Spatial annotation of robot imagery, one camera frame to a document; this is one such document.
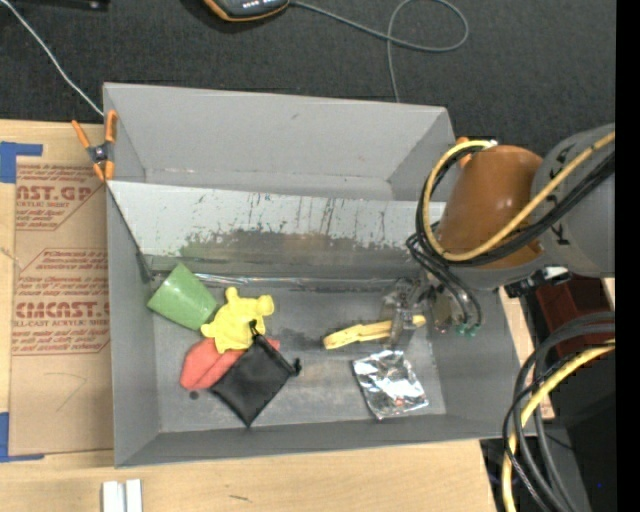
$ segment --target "white cable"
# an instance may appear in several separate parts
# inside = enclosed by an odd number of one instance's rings
[[[25,20],[22,15],[18,12],[18,10],[9,3],[9,0],[0,0],[0,4],[4,5],[7,7],[7,9],[9,9],[13,15],[18,18],[18,21],[20,21],[20,23],[22,23],[22,25],[24,26],[24,28],[26,28],[29,33],[34,37],[34,39],[38,42],[38,44],[42,47],[42,49],[46,52],[46,54],[49,56],[49,59],[51,59],[51,62],[53,62],[53,65],[56,67],[56,69],[58,70],[58,72],[60,73],[60,75],[62,76],[62,78],[65,79],[65,81],[71,86],[71,88],[76,91],[81,97],[82,99],[84,99],[89,106],[95,110],[98,114],[100,114],[101,117],[104,117],[104,112],[102,110],[100,110],[100,108],[98,108],[98,106],[91,100],[91,98],[89,98],[89,96],[87,96],[82,89],[80,89],[80,87],[78,87],[73,80],[71,80],[67,74],[65,73],[64,69],[62,69],[62,66],[60,66],[60,64],[58,63],[58,60],[56,59],[55,55],[53,55],[53,53],[51,52],[51,50],[49,49],[49,47],[46,45],[46,43],[40,38],[40,36],[36,33],[36,31],[31,27],[31,25],[29,25],[29,23],[27,22],[27,20]]]
[[[462,11],[460,11],[460,9],[458,9],[455,5],[449,3],[447,0],[430,0],[431,2],[440,4],[444,7],[446,7],[447,9],[449,9],[450,11],[452,11],[457,17],[458,19],[462,22],[462,25],[464,27],[464,34],[462,36],[462,38],[455,44],[449,45],[449,46],[424,46],[424,45],[419,45],[419,44],[415,44],[415,43],[411,43],[409,41],[406,41],[404,39],[398,39],[397,37],[393,36],[393,25],[396,21],[396,17],[398,16],[398,14],[400,13],[400,11],[406,7],[407,5],[409,5],[410,3],[414,2],[416,0],[403,0],[402,2],[400,2],[400,4],[398,4],[398,6],[395,8],[395,10],[393,11],[393,13],[391,14],[391,18],[389,19],[389,25],[387,27],[387,33],[383,33],[383,32],[379,32],[377,30],[373,30],[369,27],[365,27],[364,25],[361,25],[359,23],[356,23],[355,21],[349,20],[347,18],[343,18],[342,16],[339,16],[333,12],[330,11],[326,11],[320,7],[316,7],[315,5],[310,5],[304,2],[300,2],[299,0],[290,0],[289,1],[289,5],[293,5],[295,7],[301,7],[303,9],[307,9],[309,11],[315,12],[317,14],[322,14],[324,16],[327,16],[329,18],[332,18],[336,21],[339,21],[340,23],[344,23],[345,25],[348,25],[352,28],[355,28],[357,30],[361,30],[362,32],[372,35],[374,37],[377,37],[378,39],[381,39],[383,41],[387,42],[387,66],[389,68],[389,76],[391,78],[391,86],[393,87],[393,96],[396,100],[396,102],[400,103],[400,95],[398,94],[398,87],[396,84],[396,77],[395,77],[395,72],[393,71],[393,59],[392,59],[392,55],[391,55],[391,46],[392,45],[396,45],[399,46],[401,48],[405,48],[408,50],[415,50],[418,52],[425,52],[425,53],[446,53],[446,52],[450,52],[453,50],[457,50],[458,48],[460,48],[468,39],[469,37],[469,22],[467,21],[467,18],[464,16],[464,14],[462,13]]]

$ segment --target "foil wrapper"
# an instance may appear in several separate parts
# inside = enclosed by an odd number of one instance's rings
[[[429,405],[422,384],[401,350],[383,350],[352,364],[365,401],[378,420]]]

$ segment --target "black cloth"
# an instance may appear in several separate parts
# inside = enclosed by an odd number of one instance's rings
[[[383,41],[294,6],[231,24],[203,0],[112,0],[106,12],[15,1],[100,106],[107,81],[394,101]],[[400,3],[304,1],[382,32]],[[453,4],[469,22],[461,48],[394,48],[403,103],[447,108],[455,136],[495,136],[541,156],[615,120],[615,0]],[[424,0],[400,12],[394,35],[447,45],[460,39],[462,24]],[[101,122],[2,6],[0,70],[0,118]]]
[[[253,344],[210,391],[220,397],[249,427],[290,377],[300,373],[298,359],[291,365],[254,329]]]

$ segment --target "yellow toy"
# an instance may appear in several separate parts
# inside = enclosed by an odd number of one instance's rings
[[[227,303],[222,306],[213,321],[200,327],[207,338],[215,338],[218,352],[223,354],[229,349],[246,350],[253,343],[249,323],[256,320],[256,330],[264,334],[264,316],[271,315],[275,309],[271,295],[261,295],[257,299],[242,298],[233,286],[225,290]]]
[[[427,320],[422,315],[413,315],[413,324],[416,327],[421,327],[427,323]],[[334,332],[325,337],[322,342],[324,348],[332,350],[334,348],[343,347],[349,343],[356,343],[362,341],[379,340],[380,338],[387,338],[391,334],[391,320],[385,322],[378,322],[368,325],[354,325],[342,331]]]

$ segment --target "cardboard box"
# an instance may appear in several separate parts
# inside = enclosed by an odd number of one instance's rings
[[[396,280],[418,275],[404,242],[423,181],[454,141],[446,109],[118,84],[104,93],[119,116],[107,194],[116,465],[500,435],[518,362],[497,294],[479,294],[487,321],[473,341],[423,328],[403,345],[430,400],[407,417],[375,421],[352,374],[379,342],[322,345],[379,320]],[[219,303],[229,284],[271,294],[267,333],[301,359],[248,430],[215,396],[180,387],[201,335],[146,307],[178,262]]]
[[[104,136],[102,126],[86,129],[91,140]],[[0,378],[11,376],[9,454],[111,448],[105,187],[70,123],[3,121],[0,140],[42,148],[18,156],[16,184],[2,189],[15,219],[3,228],[15,227],[15,244],[2,254],[12,299],[2,333],[11,371],[0,364]]]

